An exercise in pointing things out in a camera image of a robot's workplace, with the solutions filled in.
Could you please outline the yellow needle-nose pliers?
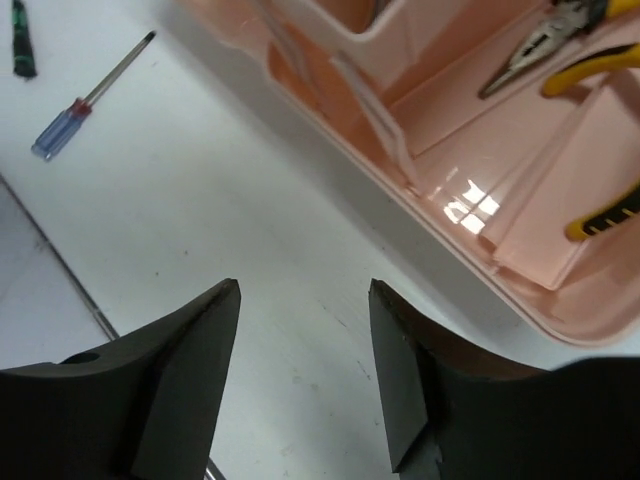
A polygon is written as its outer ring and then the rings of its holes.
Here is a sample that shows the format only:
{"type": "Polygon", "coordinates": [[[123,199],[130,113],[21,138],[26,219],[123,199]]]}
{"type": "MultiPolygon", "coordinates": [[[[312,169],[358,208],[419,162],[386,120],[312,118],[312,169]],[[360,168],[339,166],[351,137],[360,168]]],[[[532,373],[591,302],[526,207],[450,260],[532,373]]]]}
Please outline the yellow needle-nose pliers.
{"type": "Polygon", "coordinates": [[[576,36],[589,35],[601,23],[639,8],[638,1],[552,1],[547,16],[519,42],[511,56],[479,90],[486,99],[547,61],[576,36]]]}
{"type": "MultiPolygon", "coordinates": [[[[548,77],[541,92],[555,97],[589,77],[639,68],[639,44],[624,44],[580,58],[548,77]]],[[[564,230],[569,241],[583,242],[639,214],[639,181],[597,209],[570,221],[564,230]]]]}

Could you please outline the black green slim screwdriver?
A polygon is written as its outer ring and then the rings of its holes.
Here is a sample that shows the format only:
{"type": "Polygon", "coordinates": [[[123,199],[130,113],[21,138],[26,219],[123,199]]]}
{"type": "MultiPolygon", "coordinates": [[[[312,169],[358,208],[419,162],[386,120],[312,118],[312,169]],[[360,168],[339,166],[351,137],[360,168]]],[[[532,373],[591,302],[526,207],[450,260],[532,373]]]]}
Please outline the black green slim screwdriver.
{"type": "Polygon", "coordinates": [[[27,11],[23,1],[12,1],[11,20],[13,26],[13,73],[17,77],[25,80],[34,79],[37,76],[37,69],[29,31],[27,11]]]}

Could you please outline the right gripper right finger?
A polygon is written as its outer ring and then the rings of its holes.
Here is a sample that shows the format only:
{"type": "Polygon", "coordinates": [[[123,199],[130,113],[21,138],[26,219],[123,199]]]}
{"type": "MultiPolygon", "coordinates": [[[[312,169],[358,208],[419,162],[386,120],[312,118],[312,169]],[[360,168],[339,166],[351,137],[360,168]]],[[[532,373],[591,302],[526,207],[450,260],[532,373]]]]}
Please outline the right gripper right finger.
{"type": "Polygon", "coordinates": [[[402,479],[635,479],[639,361],[544,370],[492,353],[369,290],[391,468],[402,479]]]}

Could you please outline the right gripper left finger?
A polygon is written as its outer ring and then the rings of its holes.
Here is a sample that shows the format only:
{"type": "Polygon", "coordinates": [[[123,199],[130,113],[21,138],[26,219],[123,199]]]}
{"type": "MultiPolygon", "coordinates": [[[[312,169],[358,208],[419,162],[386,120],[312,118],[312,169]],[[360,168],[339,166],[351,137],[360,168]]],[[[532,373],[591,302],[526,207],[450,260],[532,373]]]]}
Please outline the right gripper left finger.
{"type": "Polygon", "coordinates": [[[227,279],[60,363],[1,373],[5,479],[201,479],[241,303],[227,279]]]}

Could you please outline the blue red handle screwdriver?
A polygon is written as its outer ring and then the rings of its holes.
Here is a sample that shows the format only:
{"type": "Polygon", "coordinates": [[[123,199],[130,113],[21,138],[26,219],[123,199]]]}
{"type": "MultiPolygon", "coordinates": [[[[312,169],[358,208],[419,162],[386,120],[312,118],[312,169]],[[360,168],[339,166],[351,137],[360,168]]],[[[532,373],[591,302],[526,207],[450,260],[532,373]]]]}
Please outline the blue red handle screwdriver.
{"type": "Polygon", "coordinates": [[[156,35],[155,30],[149,31],[85,97],[76,98],[68,108],[60,112],[34,141],[31,152],[45,161],[50,161],[58,155],[92,114],[94,105],[155,39],[156,35]]]}

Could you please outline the pink plastic toolbox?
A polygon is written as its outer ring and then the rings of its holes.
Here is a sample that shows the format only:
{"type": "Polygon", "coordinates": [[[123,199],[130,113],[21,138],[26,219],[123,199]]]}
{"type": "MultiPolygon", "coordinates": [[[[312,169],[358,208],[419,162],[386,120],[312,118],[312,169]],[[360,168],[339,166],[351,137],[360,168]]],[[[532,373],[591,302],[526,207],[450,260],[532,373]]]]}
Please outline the pink plastic toolbox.
{"type": "Polygon", "coordinates": [[[479,90],[552,1],[190,1],[273,87],[528,323],[577,346],[639,325],[639,214],[566,225],[639,181],[639,68],[545,80],[639,44],[639,8],[479,90]]]}

